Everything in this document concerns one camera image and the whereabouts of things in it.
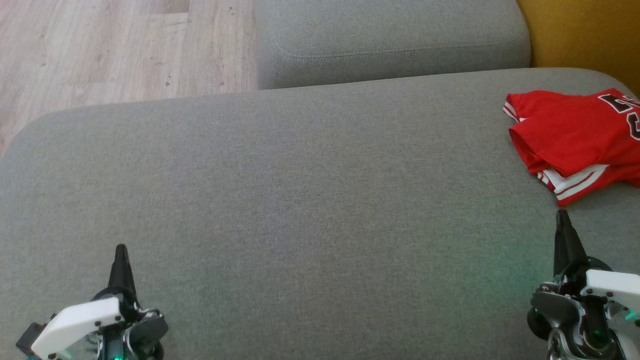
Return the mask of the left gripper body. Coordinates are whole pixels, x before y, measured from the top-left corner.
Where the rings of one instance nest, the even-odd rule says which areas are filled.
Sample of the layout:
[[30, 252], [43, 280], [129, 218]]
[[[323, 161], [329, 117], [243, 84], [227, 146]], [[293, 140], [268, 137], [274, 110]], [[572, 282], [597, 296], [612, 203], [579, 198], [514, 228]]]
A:
[[169, 324], [157, 308], [142, 308], [135, 290], [103, 289], [30, 330], [32, 360], [71, 360], [69, 349], [81, 340], [98, 360], [162, 360]]

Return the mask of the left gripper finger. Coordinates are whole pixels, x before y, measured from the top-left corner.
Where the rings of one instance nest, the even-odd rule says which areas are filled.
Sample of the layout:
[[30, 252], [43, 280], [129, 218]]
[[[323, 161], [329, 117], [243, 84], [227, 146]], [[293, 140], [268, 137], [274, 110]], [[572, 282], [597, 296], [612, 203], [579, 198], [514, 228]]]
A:
[[133, 270], [125, 244], [117, 244], [106, 290], [109, 295], [122, 296], [130, 303], [137, 302]]

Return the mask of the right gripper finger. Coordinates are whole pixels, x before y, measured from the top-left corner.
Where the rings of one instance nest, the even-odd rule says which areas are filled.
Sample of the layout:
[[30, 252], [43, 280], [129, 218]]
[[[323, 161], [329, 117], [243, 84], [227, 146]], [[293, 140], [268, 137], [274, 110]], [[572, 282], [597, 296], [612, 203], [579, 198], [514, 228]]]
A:
[[589, 269], [585, 248], [574, 228], [569, 212], [558, 210], [555, 215], [553, 275], [556, 277], [583, 277]]

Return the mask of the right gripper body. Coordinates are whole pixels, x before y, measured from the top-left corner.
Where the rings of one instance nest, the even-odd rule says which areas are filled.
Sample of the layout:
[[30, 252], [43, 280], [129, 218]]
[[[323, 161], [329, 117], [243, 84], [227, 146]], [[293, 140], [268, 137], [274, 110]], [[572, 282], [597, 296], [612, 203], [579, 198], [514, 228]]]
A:
[[617, 333], [622, 313], [639, 325], [639, 276], [600, 269], [595, 259], [570, 264], [537, 286], [527, 324], [547, 343], [547, 360], [637, 360], [639, 346]]

